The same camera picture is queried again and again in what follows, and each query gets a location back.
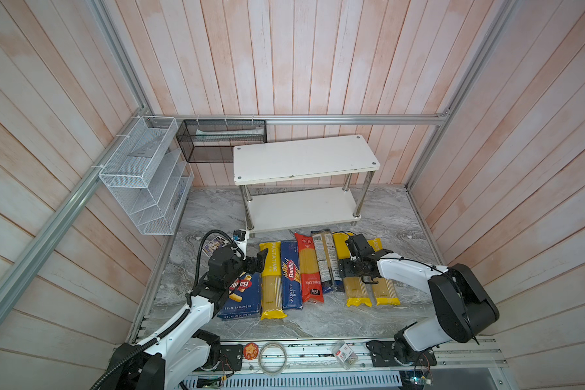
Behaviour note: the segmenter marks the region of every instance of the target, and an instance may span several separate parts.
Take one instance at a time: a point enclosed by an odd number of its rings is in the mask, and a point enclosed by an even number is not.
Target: gray marble surface
[[[299,188],[258,187],[254,194],[293,191]],[[352,188],[357,199],[360,189]],[[148,320],[146,334],[154,332],[184,304],[195,277],[196,252],[202,235],[211,229],[232,232],[244,227],[240,192],[236,188],[192,188],[187,208],[163,272]],[[429,243],[407,199],[397,186],[371,187],[362,209],[362,220],[355,227],[340,223],[325,227],[299,228],[295,231],[257,233],[250,239],[248,254],[258,251],[259,243],[293,240],[294,233],[310,234],[311,230],[352,230],[367,238],[380,237],[384,248],[416,260],[435,263]],[[202,258],[200,273],[208,270]],[[305,303],[303,310],[290,310],[284,319],[241,318],[223,321],[212,319],[203,329],[220,335],[221,339],[296,339],[296,338],[380,338],[393,337],[407,324],[434,314],[431,297],[413,287],[394,282],[400,306],[346,307],[345,294],[330,292],[324,304]],[[370,286],[367,286],[372,299]]]

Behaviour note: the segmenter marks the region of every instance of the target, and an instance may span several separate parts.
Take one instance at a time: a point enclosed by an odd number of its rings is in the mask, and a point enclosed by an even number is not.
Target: barilla spaghetti box
[[[221,319],[259,316],[262,297],[260,272],[243,272],[229,288],[229,299],[217,313]]]
[[[282,241],[279,251],[282,261],[282,308],[301,309],[301,272],[297,241]]]

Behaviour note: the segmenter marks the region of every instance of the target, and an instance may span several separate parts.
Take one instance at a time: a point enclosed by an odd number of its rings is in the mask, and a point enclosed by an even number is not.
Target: red circular object
[[[257,344],[256,343],[249,343],[242,349],[242,355],[247,360],[253,360],[257,358]]]

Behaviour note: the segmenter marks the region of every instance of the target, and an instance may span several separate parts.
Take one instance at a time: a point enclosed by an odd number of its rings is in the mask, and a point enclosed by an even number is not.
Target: shelf top board
[[[249,185],[379,169],[363,136],[234,147],[234,184]]]

